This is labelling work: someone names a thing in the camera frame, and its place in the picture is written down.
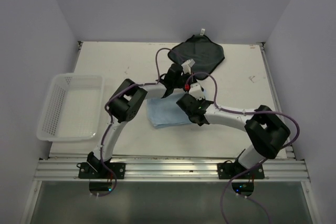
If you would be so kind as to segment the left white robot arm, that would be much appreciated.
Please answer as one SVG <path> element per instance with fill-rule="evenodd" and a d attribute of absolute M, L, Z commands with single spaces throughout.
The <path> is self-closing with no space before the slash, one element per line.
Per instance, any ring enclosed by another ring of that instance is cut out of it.
<path fill-rule="evenodd" d="M 174 63 L 166 74 L 152 83 L 137 84 L 131 79 L 125 79 L 104 106 L 110 116 L 110 123 L 100 143 L 87 156 L 88 168 L 80 170 L 97 178 L 111 174 L 113 171 L 109 168 L 108 161 L 126 124 L 135 118 L 145 100 L 164 99 L 176 89 L 185 90 L 185 83 L 191 76 L 194 64 L 192 59 L 181 65 Z"/>

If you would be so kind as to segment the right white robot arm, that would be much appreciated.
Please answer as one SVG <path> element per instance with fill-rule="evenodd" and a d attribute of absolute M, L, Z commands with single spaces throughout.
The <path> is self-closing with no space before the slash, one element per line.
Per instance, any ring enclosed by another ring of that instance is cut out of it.
<path fill-rule="evenodd" d="M 229 109 L 219 108 L 213 101 L 198 100 L 190 94 L 183 95 L 176 104 L 192 123 L 199 126 L 223 125 L 247 133 L 251 146 L 244 149 L 233 163 L 223 167 L 223 172 L 230 177 L 246 178 L 259 162 L 274 159 L 290 135 L 289 128 L 265 105 L 247 112 L 229 113 Z"/>

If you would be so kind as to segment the light blue towel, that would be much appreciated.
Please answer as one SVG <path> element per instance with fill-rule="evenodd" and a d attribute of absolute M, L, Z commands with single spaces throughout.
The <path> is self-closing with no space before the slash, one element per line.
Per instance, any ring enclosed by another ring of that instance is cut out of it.
<path fill-rule="evenodd" d="M 176 104 L 184 93 L 174 93 L 167 98 L 146 101 L 147 116 L 155 129 L 192 124 L 188 116 Z"/>

